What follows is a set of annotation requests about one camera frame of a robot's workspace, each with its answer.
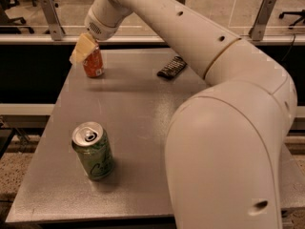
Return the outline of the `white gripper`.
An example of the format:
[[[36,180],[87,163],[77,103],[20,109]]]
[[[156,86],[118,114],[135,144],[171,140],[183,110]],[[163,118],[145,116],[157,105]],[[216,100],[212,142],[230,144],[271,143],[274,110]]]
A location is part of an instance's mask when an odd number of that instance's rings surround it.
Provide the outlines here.
[[[105,41],[114,36],[122,21],[130,14],[131,10],[112,0],[94,0],[85,18],[89,32],[80,34],[70,62],[73,65],[82,63],[96,49],[95,38]]]

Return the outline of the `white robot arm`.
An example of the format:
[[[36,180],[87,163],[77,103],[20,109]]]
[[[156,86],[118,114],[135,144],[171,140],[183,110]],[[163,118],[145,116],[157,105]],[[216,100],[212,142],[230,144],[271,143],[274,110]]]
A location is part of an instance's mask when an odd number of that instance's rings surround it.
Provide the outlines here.
[[[136,13],[207,83],[168,129],[165,165],[178,229],[282,229],[279,167],[295,119],[287,71],[237,34],[175,0],[94,0],[99,40]]]

